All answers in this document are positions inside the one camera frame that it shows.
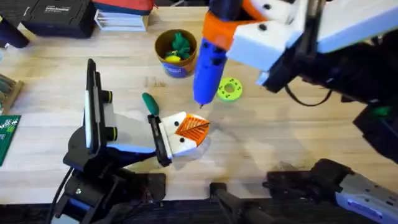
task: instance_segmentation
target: pen holder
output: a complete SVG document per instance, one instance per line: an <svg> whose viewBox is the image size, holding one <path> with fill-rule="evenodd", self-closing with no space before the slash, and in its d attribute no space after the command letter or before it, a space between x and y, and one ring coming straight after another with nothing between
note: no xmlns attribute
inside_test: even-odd
<svg viewBox="0 0 398 224"><path fill-rule="evenodd" d="M172 42L174 40L174 34L181 32L182 35L190 43L190 56L185 60L179 62L168 62L165 60L167 52L173 51ZM195 37L186 30L183 29L172 29L165 31L160 34L155 42L155 51L157 58L162 62L167 74L174 78L183 78L189 75L189 73L195 67L195 57L197 54L197 41Z"/></svg>

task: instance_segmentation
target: green screwdriver handle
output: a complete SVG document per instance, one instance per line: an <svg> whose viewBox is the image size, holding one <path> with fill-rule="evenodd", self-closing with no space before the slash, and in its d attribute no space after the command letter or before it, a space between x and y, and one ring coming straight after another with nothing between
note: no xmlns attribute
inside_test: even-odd
<svg viewBox="0 0 398 224"><path fill-rule="evenodd" d="M159 115L159 106L157 105L153 96L149 93L143 93L142 99L144 100L149 112L153 115Z"/></svg>

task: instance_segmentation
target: screw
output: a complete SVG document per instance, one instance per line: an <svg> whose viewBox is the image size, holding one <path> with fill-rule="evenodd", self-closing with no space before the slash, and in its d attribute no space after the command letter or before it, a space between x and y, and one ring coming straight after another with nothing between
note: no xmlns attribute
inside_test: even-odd
<svg viewBox="0 0 398 224"><path fill-rule="evenodd" d="M266 30L267 30L267 26L266 26L265 24L260 24L260 25L259 25L259 29L260 29L261 31L266 31Z"/></svg>
<svg viewBox="0 0 398 224"><path fill-rule="evenodd" d="M271 5L270 4L264 4L262 6L264 9L270 10L271 9Z"/></svg>

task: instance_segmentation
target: wooden surface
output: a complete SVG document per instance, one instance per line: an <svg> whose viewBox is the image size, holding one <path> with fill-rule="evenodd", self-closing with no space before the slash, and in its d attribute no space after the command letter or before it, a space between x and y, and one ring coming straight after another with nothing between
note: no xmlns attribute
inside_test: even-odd
<svg viewBox="0 0 398 224"><path fill-rule="evenodd" d="M329 158L398 191L398 166L377 154L351 124L364 108L340 103L333 94L324 105L306 108L284 91L273 94L255 80L258 71L229 61L224 77L243 84L234 103L215 99L201 110L192 96L193 77L168 77L154 52L156 37L167 29L189 30L200 43L206 8L154 9L148 33L96 32L90 40L33 38L30 47L6 50L0 73L25 82L11 114L22 119L4 165L0 167L0 203L50 202L68 167L62 164L71 134L81 125L86 64L97 63L103 88L114 93L115 112L144 120L141 94L154 96L160 115L179 111L211 121L208 138L197 152L159 168L156 159L134 164L138 172L165 172L166 199L206 198L212 181L225 181L240 197L263 197L270 170L309 169ZM293 91L306 102L326 94L299 80Z"/></svg>

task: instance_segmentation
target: orange object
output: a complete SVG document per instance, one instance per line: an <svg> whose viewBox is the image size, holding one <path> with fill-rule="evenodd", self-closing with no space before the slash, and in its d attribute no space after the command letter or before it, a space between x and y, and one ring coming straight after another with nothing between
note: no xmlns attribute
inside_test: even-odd
<svg viewBox="0 0 398 224"><path fill-rule="evenodd" d="M199 146L205 140L209 128L209 121L187 114L187 117L182 121L175 133L195 141L197 146Z"/></svg>
<svg viewBox="0 0 398 224"><path fill-rule="evenodd" d="M255 19L251 21L225 22L219 20L213 15L213 13L207 12L205 15L205 22L202 31L203 37L218 47L224 50L229 50L237 26L267 20L260 12L256 10L256 8L254 8L250 0L244 0L242 7L250 16Z"/></svg>
<svg viewBox="0 0 398 224"><path fill-rule="evenodd" d="M250 0L243 0L242 4L243 9L256 21L266 21L265 18L257 9L251 4Z"/></svg>

